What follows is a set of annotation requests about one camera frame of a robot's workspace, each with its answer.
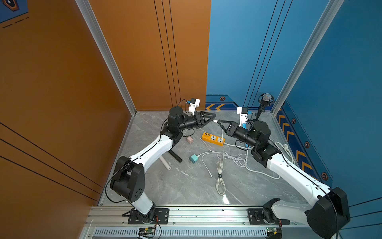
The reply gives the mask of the orange power strip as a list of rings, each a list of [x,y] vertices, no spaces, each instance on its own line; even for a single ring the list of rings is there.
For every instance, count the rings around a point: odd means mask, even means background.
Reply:
[[[202,135],[202,140],[205,142],[209,142],[218,146],[223,146],[225,143],[225,139],[222,137],[215,136],[213,134],[204,132]]]

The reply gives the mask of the black electric toothbrush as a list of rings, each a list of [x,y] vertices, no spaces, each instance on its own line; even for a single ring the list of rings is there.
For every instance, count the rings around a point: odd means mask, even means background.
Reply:
[[[181,163],[183,160],[172,150],[168,151],[170,155],[172,155],[179,163]]]

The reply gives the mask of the teal charger cube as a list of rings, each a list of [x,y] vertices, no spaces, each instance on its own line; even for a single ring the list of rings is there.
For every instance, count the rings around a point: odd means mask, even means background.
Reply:
[[[197,155],[193,154],[192,156],[190,156],[190,161],[192,163],[196,163],[198,160],[199,160],[199,157]]]

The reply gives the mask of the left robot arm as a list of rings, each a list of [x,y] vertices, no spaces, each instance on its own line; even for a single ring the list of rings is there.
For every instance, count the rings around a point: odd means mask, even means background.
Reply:
[[[117,160],[108,185],[133,206],[141,221],[156,223],[156,205],[144,192],[147,169],[180,141],[184,130],[202,128],[215,118],[214,113],[196,111],[187,115],[181,107],[172,107],[161,125],[159,136],[151,144],[130,157],[121,156]]]

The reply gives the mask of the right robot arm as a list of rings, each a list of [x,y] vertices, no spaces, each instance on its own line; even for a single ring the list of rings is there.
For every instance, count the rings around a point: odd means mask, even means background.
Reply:
[[[339,187],[332,189],[314,179],[288,160],[270,139],[271,131],[264,121],[256,121],[250,129],[228,120],[217,123],[228,136],[250,146],[253,158],[276,173],[292,186],[307,202],[285,202],[279,198],[263,206],[264,222],[279,224],[281,220],[295,221],[310,226],[320,237],[330,239],[350,222],[347,194]]]

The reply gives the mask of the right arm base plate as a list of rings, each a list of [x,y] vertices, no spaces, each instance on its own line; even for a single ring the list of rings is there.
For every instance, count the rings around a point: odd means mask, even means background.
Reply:
[[[268,212],[264,213],[263,208],[250,208],[247,209],[249,224],[251,225],[290,225],[290,220],[279,220],[273,214]]]

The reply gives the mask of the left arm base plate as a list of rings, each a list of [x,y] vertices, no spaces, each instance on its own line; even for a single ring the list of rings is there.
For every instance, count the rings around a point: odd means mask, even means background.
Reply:
[[[156,208],[151,210],[147,215],[143,215],[136,209],[132,209],[129,213],[128,224],[130,225],[143,225],[143,224],[157,224],[166,225],[169,219],[169,208]]]

